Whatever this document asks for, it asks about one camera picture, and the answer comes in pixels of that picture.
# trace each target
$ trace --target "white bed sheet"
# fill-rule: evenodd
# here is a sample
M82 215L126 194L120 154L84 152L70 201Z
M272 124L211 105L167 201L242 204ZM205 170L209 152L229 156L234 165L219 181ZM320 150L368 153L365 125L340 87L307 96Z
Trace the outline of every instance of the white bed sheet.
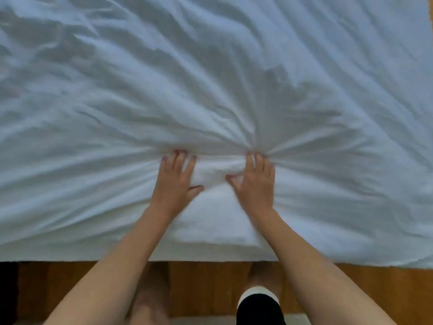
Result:
M155 260L273 260L224 175L335 261L433 267L427 0L0 0L0 260L95 260L161 156L204 191Z

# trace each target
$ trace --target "mattress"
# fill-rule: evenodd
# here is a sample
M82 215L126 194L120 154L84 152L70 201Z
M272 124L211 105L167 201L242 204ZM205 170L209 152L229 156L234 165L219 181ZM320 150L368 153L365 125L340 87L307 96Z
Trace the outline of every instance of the mattress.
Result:
M0 0L0 260L99 259L173 149L206 190L152 259L274 260L257 150L323 254L432 268L432 87L428 0Z

